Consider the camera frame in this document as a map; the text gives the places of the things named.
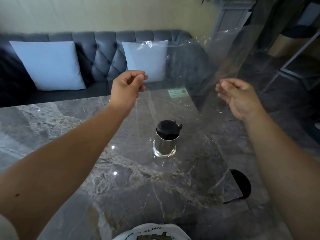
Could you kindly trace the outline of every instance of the hand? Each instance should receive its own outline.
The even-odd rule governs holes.
[[[108,106],[118,109],[127,117],[139,97],[138,90],[146,90],[142,83],[147,78],[145,72],[139,70],[128,70],[120,74],[113,80]]]
[[[257,113],[266,113],[254,88],[237,78],[221,79],[216,85],[218,96],[225,100],[233,115],[246,121]]]

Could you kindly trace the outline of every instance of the metal base ring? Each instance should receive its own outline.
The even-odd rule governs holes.
[[[172,157],[175,153],[176,153],[176,149],[177,149],[177,146],[174,147],[174,149],[167,155],[163,155],[161,154],[160,152],[158,152],[155,148],[155,141],[153,141],[152,143],[152,151],[153,153],[157,156],[157,157],[160,157],[160,158],[168,158],[168,157]]]

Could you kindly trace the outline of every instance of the forearm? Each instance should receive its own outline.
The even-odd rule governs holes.
[[[252,115],[245,124],[261,177],[290,232],[296,239],[318,239],[318,163],[300,149],[265,111]]]
[[[21,239],[37,238],[89,175],[123,119],[108,106],[1,175],[0,214],[13,223]]]

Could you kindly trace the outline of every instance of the person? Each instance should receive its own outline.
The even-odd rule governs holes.
[[[112,86],[110,103],[82,125],[30,153],[0,176],[0,239],[33,240],[89,175],[103,149],[145,90],[142,71],[126,71]],[[295,239],[319,239],[320,166],[263,109],[253,87],[239,79],[216,85],[246,126],[259,171]],[[190,239],[174,224],[144,224],[116,240]]]

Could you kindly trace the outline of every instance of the green card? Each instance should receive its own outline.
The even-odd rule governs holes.
[[[185,88],[174,88],[174,89],[168,89],[170,97],[173,98],[179,98],[179,97],[187,97],[189,96],[187,90]]]

